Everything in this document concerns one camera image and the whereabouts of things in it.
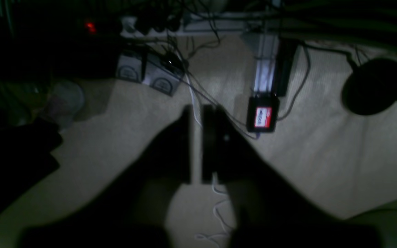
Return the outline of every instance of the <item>floor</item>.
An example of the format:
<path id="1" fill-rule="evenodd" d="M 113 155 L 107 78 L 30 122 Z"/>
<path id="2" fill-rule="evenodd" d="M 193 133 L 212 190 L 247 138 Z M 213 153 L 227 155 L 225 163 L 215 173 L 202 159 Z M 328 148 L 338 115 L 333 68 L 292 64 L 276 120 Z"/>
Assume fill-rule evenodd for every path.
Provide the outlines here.
<path id="1" fill-rule="evenodd" d="M 212 39 L 197 38 L 196 46 Z M 184 41 L 180 48 L 186 54 Z M 371 49 L 368 53 L 390 56 Z M 298 88 L 307 64 L 303 52 L 296 56 L 290 96 Z M 345 59 L 317 51 L 310 51 L 310 56 L 312 71 L 291 115 L 277 124 L 275 133 L 250 142 L 304 196 L 339 218 L 396 200 L 397 103 L 374 116 L 349 113 L 340 103 L 343 83 L 351 73 Z M 225 37 L 220 47 L 201 50 L 190 64 L 202 85 L 230 113 L 244 120 L 254 59 L 243 42 L 236 36 Z M 0 248 L 14 247 L 23 228 L 65 218 L 87 204 L 191 103 L 185 85 L 174 97 L 120 80 L 81 85 L 86 106 L 62 133 L 63 145 L 52 153 L 61 168 L 0 215 Z M 282 111 L 288 102 L 282 99 Z M 195 240 L 194 234 L 222 232 L 212 214 L 213 205 L 221 199 L 224 196 L 198 182 L 179 189 L 165 222 L 175 247 L 214 246 Z M 235 226 L 229 206 L 223 206 L 222 215 Z M 224 247 L 225 238 L 218 241 Z"/>

